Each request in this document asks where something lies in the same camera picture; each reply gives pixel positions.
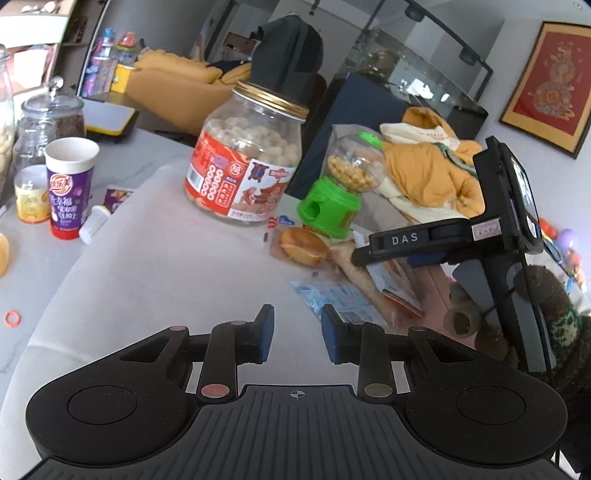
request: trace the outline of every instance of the yellow sofa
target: yellow sofa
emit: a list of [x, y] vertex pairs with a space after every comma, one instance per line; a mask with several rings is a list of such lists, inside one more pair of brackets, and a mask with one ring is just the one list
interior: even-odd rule
[[199, 135], [207, 116], [232, 96], [238, 80], [248, 80], [251, 65], [222, 75], [203, 62], [162, 50], [145, 53], [130, 75], [126, 95], [178, 129]]

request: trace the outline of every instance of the yellow cushion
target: yellow cushion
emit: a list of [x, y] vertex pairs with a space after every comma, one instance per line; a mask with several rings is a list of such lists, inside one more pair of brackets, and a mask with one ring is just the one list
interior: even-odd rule
[[179, 57], [164, 50], [146, 52], [134, 67], [144, 70], [158, 70], [159, 72], [178, 75], [199, 83], [213, 83], [220, 78], [222, 71], [215, 67], [206, 67], [203, 62]]
[[243, 63], [235, 69], [226, 72], [222, 78], [218, 80], [221, 85], [236, 85], [239, 80], [247, 81], [251, 77], [252, 63]]

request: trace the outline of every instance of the gold jar lid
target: gold jar lid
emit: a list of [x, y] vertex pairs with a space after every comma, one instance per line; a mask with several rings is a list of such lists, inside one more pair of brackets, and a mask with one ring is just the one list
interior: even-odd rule
[[239, 81], [233, 88], [233, 91], [240, 96], [254, 100], [255, 102], [272, 108], [279, 113], [284, 113], [301, 121], [306, 120], [308, 113], [310, 113], [308, 108], [285, 100], [276, 93], [253, 83]]

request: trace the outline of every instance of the yellow box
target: yellow box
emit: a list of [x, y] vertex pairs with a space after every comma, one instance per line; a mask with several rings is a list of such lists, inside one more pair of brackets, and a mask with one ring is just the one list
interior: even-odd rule
[[113, 75], [113, 82], [111, 83], [111, 91], [125, 93], [129, 76], [134, 70], [135, 68], [133, 67], [120, 64], [117, 65], [117, 68], [115, 69], [115, 75]]

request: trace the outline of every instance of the circular pad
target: circular pad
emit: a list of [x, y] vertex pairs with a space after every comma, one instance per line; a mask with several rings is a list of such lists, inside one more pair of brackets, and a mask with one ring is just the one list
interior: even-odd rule
[[78, 392], [68, 404], [77, 420], [90, 425], [108, 425], [129, 417], [138, 405], [137, 397], [126, 388], [103, 385]]
[[[460, 413], [485, 425], [510, 423], [521, 417], [525, 410], [525, 403], [518, 394], [492, 385], [467, 388], [457, 396], [456, 403]], [[503, 408], [486, 408], [490, 403]]]

